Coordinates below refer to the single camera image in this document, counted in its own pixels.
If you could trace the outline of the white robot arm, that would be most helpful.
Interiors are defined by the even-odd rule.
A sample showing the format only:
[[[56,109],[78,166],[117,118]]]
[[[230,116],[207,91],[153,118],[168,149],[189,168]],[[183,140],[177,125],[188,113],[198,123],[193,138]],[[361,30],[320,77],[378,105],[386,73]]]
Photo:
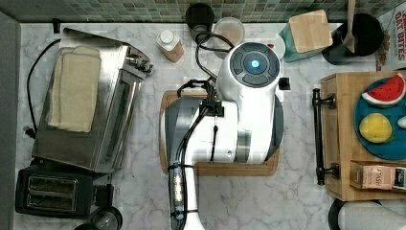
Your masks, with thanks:
[[[283,110],[276,91],[281,62],[268,46],[245,42],[223,59],[218,75],[201,82],[207,96],[183,96],[160,119],[166,152],[171,230],[204,230],[194,168],[262,164],[282,141]]]

